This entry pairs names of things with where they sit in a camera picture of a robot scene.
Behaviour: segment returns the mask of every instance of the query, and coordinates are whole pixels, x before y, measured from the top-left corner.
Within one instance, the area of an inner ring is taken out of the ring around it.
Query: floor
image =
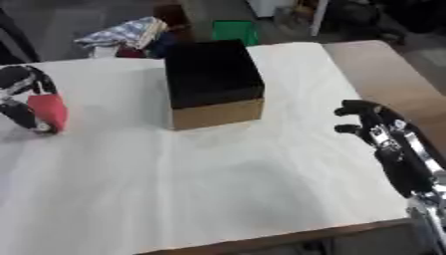
[[[120,22],[152,14],[152,7],[174,0],[0,0],[36,47],[44,61],[84,58],[88,52],[73,40]],[[322,34],[311,38],[304,30],[278,28],[271,19],[256,20],[244,0],[178,0],[192,22],[198,41],[210,39],[215,19],[245,19],[257,23],[261,44],[294,41],[338,42],[342,36]],[[409,34],[407,45],[395,47],[439,91],[446,92],[446,37]],[[368,231],[334,240],[333,254],[417,254],[408,226]],[[299,244],[271,247],[244,254],[303,254]]]

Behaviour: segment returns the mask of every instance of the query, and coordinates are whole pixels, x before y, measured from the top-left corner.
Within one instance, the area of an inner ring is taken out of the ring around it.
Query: green container
[[[259,44],[256,26],[245,20],[217,20],[212,24],[212,40],[242,40],[245,46]]]

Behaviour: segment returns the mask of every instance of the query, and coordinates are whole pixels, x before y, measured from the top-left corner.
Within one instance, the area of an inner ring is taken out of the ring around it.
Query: white paper
[[[42,64],[69,108],[38,138],[0,118],[0,254],[124,255],[405,216],[371,149],[334,132],[357,94],[318,44],[250,48],[259,121],[172,131],[162,62]]]

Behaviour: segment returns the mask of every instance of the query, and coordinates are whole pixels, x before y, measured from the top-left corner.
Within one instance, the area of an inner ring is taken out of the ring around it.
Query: black box
[[[263,99],[265,85],[240,40],[172,46],[165,68],[173,109]]]

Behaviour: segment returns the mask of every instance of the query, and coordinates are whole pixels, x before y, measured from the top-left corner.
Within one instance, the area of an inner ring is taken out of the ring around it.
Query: robotic hand
[[[367,101],[342,101],[337,116],[357,115],[361,125],[334,130],[359,136],[395,190],[408,199],[407,212],[429,251],[446,254],[446,161],[418,127],[391,109]]]
[[[56,133],[57,127],[36,116],[29,105],[15,101],[13,96],[33,91],[56,95],[53,81],[41,70],[31,66],[6,67],[0,70],[0,113],[17,125],[37,133]]]

